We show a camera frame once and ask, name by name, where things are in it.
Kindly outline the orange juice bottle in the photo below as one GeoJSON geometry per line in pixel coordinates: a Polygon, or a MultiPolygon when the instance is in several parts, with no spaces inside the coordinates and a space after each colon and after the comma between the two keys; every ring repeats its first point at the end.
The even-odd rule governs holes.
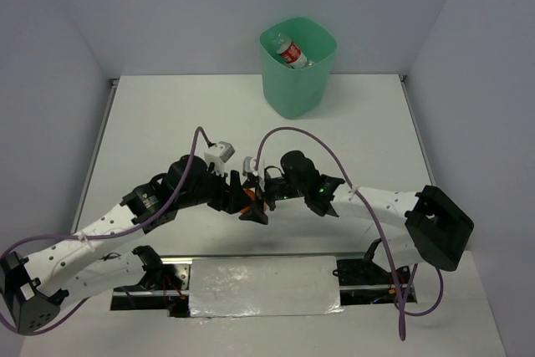
{"type": "MultiPolygon", "coordinates": [[[[245,193],[246,193],[252,200],[254,200],[254,199],[256,198],[256,193],[255,193],[255,191],[252,190],[252,189],[245,189],[245,193]]],[[[264,203],[264,204],[263,204],[263,210],[266,211],[266,209],[267,209],[267,204],[264,203]]]]}

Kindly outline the clear bottle red label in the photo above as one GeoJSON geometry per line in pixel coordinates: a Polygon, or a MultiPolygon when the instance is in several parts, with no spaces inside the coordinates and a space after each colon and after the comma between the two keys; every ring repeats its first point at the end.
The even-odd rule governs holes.
{"type": "Polygon", "coordinates": [[[284,33],[276,34],[271,40],[271,44],[276,54],[291,69],[305,69],[314,65],[314,61],[306,56],[302,49],[284,33]]]}

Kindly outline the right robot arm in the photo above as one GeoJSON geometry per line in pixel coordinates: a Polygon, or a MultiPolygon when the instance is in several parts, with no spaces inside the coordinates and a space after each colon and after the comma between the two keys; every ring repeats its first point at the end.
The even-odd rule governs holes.
{"type": "Polygon", "coordinates": [[[385,281],[393,264],[428,263],[441,271],[457,270],[474,223],[442,189],[426,185],[421,191],[387,191],[350,186],[342,178],[320,173],[300,150],[284,154],[280,163],[281,175],[270,177],[255,158],[244,159],[244,186],[254,191],[254,198],[242,213],[243,220],[266,224],[266,212],[278,202],[301,198],[320,217],[370,219],[399,231],[391,239],[373,241],[367,249],[364,275],[373,283],[385,281]]]}

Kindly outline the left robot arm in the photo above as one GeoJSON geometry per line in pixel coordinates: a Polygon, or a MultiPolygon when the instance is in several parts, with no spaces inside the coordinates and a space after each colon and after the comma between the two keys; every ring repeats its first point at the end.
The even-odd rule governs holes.
{"type": "Polygon", "coordinates": [[[197,156],[183,156],[85,229],[40,252],[10,251],[2,257],[1,295],[13,320],[10,330],[23,336],[46,333],[64,307],[110,288],[179,288],[180,277],[152,247],[127,250],[127,245],[173,221],[180,209],[206,204],[235,214],[250,201],[237,171],[219,173],[197,156]]]}

